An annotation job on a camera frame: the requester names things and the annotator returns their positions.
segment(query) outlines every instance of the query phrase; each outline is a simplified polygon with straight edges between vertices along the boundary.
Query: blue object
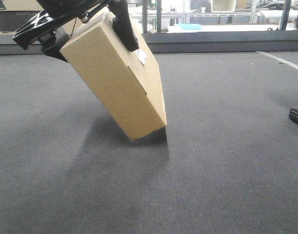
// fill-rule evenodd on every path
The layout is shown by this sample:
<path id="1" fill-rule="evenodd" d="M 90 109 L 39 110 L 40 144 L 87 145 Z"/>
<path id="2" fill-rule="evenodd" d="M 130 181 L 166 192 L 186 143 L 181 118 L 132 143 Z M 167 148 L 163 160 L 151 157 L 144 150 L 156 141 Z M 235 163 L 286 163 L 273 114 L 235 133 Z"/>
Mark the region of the blue object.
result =
<path id="1" fill-rule="evenodd" d="M 197 23 L 177 23 L 175 25 L 184 30 L 200 30 L 202 28 L 202 25 Z"/>

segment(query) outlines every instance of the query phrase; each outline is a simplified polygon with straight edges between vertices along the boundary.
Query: white line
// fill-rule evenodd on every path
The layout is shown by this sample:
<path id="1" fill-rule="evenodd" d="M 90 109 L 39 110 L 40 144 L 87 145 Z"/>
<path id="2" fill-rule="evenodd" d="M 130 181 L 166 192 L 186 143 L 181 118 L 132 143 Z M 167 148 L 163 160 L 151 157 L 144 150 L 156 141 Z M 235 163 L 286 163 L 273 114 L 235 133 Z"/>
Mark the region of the white line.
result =
<path id="1" fill-rule="evenodd" d="M 282 58 L 280 58 L 280 57 L 271 55 L 271 54 L 266 53 L 266 52 L 263 52 L 263 51 L 256 51 L 256 52 L 259 53 L 259 54 L 261 54 L 261 55 L 265 55 L 265 56 L 267 56 L 267 57 L 270 57 L 270 58 L 272 58 L 272 59 L 275 59 L 275 60 L 277 60 L 277 61 L 279 61 L 279 62 L 282 62 L 282 63 L 284 63 L 284 64 L 286 64 L 286 65 L 289 65 L 290 67 L 293 67 L 293 68 L 295 68 L 296 70 L 298 70 L 298 65 L 295 64 L 295 63 L 289 62 L 289 61 L 287 61 L 287 60 L 285 60 L 285 59 L 282 59 Z"/>

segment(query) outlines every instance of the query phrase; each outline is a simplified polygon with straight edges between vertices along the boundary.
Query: cardboard box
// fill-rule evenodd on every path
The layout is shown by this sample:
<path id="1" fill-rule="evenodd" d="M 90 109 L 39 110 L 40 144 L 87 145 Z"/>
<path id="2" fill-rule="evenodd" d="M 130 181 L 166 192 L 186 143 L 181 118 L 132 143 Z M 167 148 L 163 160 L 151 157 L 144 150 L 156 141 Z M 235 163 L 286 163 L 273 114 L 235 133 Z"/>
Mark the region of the cardboard box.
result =
<path id="1" fill-rule="evenodd" d="M 166 126 L 158 63 L 133 25 L 140 50 L 130 52 L 100 12 L 82 25 L 61 53 L 108 109 L 130 140 Z"/>

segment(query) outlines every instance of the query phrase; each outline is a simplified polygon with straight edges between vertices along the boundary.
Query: black robotic arm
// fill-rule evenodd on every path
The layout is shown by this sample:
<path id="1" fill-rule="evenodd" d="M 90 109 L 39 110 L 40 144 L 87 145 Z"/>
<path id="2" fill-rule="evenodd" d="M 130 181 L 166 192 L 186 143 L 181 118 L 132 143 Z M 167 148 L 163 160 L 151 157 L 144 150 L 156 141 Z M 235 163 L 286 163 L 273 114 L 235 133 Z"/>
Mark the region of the black robotic arm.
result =
<path id="1" fill-rule="evenodd" d="M 35 41 L 39 41 L 45 55 L 66 61 L 59 50 L 70 38 L 61 27 L 76 17 L 87 23 L 105 6 L 115 14 L 113 29 L 125 47 L 131 52 L 139 48 L 130 23 L 126 0 L 37 0 L 37 2 L 44 10 L 19 28 L 13 37 L 24 50 Z"/>

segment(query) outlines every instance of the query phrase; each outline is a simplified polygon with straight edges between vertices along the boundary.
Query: white label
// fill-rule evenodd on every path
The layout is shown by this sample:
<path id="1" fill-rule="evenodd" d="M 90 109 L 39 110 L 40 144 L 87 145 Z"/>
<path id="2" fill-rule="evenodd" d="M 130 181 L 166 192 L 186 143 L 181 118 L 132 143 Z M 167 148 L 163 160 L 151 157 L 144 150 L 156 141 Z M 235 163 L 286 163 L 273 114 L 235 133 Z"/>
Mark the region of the white label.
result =
<path id="1" fill-rule="evenodd" d="M 142 51 L 141 49 L 138 49 L 138 50 L 136 50 L 136 55 L 137 55 L 139 61 L 140 61 L 143 65 L 145 65 L 145 63 L 146 63 L 146 58 L 147 58 L 146 53 L 145 53 L 144 51 Z"/>

